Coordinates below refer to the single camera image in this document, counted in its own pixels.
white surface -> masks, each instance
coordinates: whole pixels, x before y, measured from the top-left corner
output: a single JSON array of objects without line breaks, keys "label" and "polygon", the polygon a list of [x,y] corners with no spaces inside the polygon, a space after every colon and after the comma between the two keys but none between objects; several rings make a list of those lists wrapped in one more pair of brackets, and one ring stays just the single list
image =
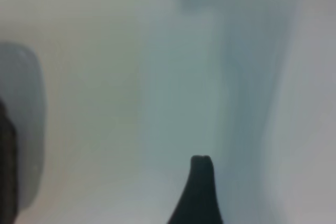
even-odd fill
[{"label": "white surface", "polygon": [[[137,12],[148,2],[155,28]],[[182,14],[177,0],[0,0],[0,7],[0,38],[37,54],[48,104],[42,184],[17,223],[164,223],[190,156],[226,155],[216,152],[213,126],[225,93],[218,58],[210,57],[218,50],[216,13]],[[284,223],[336,222],[335,22],[334,0],[299,0],[265,149],[265,190]],[[177,35],[196,42],[181,47]],[[158,45],[178,50],[155,56],[161,62],[140,57],[144,40],[153,55]],[[197,64],[179,68],[189,61]],[[151,64],[158,72],[142,73],[140,85],[140,65]],[[160,109],[153,113],[150,103]]]}]

gray rounded object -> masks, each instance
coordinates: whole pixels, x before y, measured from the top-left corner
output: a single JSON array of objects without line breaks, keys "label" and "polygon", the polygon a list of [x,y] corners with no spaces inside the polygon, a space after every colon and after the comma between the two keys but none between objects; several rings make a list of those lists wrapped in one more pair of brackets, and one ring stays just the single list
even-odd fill
[{"label": "gray rounded object", "polygon": [[16,129],[17,201],[18,209],[25,209],[38,193],[43,172],[46,117],[43,75],[30,49],[0,42],[0,99]]}]

